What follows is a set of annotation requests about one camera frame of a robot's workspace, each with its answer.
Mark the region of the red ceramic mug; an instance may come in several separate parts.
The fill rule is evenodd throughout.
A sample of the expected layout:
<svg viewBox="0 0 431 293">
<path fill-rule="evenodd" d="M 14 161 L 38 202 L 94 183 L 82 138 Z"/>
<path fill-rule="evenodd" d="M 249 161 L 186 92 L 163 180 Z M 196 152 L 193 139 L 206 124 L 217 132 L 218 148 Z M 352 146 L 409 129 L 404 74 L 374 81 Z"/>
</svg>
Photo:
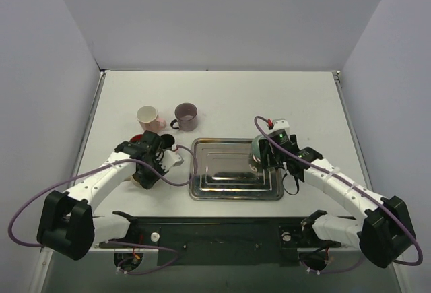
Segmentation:
<svg viewBox="0 0 431 293">
<path fill-rule="evenodd" d="M 142 134 L 135 135 L 130 139 L 130 142 L 140 141 L 141 138 L 142 138 Z"/>
</svg>

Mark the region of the teal speckled ceramic mug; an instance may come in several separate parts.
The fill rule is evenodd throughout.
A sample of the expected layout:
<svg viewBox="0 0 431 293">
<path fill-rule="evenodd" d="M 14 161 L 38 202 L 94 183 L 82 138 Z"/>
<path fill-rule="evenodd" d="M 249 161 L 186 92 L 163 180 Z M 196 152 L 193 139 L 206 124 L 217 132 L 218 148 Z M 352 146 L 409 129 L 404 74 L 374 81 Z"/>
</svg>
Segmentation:
<svg viewBox="0 0 431 293">
<path fill-rule="evenodd" d="M 262 136 L 256 136 L 251 142 L 249 164 L 253 171 L 257 172 L 269 168 L 269 154 L 271 148 L 268 140 Z"/>
</svg>

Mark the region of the pink faceted ceramic mug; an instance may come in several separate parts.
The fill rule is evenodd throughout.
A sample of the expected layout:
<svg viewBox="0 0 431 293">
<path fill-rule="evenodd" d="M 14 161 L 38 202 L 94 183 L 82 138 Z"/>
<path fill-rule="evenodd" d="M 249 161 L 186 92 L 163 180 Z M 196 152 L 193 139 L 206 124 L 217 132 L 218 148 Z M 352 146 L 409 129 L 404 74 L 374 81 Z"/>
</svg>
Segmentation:
<svg viewBox="0 0 431 293">
<path fill-rule="evenodd" d="M 137 120 L 144 131 L 159 133 L 166 128 L 166 121 L 159 117 L 153 106 L 142 106 L 137 111 Z"/>
</svg>

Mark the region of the cream ceramic mug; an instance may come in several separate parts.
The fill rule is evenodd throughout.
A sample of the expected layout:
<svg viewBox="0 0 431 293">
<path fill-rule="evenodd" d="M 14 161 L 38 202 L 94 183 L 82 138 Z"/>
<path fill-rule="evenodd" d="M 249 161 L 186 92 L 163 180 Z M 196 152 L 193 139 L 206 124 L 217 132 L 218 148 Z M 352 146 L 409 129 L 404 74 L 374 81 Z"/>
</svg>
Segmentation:
<svg viewBox="0 0 431 293">
<path fill-rule="evenodd" d="M 134 176 L 131 176 L 131 182 L 135 185 L 135 186 L 140 186 L 140 183 L 134 178 Z"/>
</svg>

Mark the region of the lilac ceramic mug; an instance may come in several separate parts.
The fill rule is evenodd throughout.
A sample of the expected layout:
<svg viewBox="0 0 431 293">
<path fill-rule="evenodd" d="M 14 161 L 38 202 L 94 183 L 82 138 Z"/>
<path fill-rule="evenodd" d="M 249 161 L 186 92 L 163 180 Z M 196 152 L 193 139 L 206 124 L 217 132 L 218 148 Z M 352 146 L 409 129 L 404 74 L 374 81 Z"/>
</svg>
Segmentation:
<svg viewBox="0 0 431 293">
<path fill-rule="evenodd" d="M 198 125 L 197 114 L 198 110 L 194 104 L 187 102 L 179 104 L 174 110 L 175 118 L 171 121 L 170 127 L 174 130 L 193 131 Z"/>
</svg>

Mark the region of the small dark brown cup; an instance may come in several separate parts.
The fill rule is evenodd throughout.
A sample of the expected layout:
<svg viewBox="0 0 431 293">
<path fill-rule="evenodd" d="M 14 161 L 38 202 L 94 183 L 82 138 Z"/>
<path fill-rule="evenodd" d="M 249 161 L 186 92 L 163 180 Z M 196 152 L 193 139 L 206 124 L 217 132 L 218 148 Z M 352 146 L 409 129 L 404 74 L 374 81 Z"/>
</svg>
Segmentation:
<svg viewBox="0 0 431 293">
<path fill-rule="evenodd" d="M 163 134 L 161 138 L 164 142 L 164 148 L 171 148 L 175 144 L 175 138 L 170 134 Z"/>
</svg>

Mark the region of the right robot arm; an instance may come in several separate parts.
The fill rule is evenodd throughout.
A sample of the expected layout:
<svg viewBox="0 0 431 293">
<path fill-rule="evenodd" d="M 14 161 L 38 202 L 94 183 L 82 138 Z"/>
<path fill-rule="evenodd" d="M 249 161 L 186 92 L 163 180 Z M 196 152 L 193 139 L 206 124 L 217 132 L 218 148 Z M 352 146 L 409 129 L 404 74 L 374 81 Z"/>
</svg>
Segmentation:
<svg viewBox="0 0 431 293">
<path fill-rule="evenodd" d="M 297 182 L 310 185 L 336 203 L 351 218 L 317 210 L 301 222 L 308 245 L 343 245 L 358 249 L 375 266 L 400 263 L 410 247 L 419 249 L 408 208 L 397 196 L 388 199 L 354 182 L 312 148 L 300 149 L 293 135 L 278 129 L 259 140 L 263 168 L 283 168 Z"/>
</svg>

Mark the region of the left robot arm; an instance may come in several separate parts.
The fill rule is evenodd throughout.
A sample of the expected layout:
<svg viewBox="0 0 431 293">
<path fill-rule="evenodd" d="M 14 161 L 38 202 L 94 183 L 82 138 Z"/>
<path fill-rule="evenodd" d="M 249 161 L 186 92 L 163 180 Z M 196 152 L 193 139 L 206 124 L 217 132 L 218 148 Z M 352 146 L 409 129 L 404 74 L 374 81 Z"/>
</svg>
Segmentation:
<svg viewBox="0 0 431 293">
<path fill-rule="evenodd" d="M 120 211 L 96 216 L 95 210 L 126 179 L 132 177 L 149 189 L 181 162 L 155 133 L 146 131 L 139 141 L 124 141 L 94 174 L 64 192 L 47 195 L 36 240 L 73 260 L 81 259 L 94 245 L 114 239 L 124 247 L 133 246 L 139 231 L 131 225 L 132 216 Z"/>
</svg>

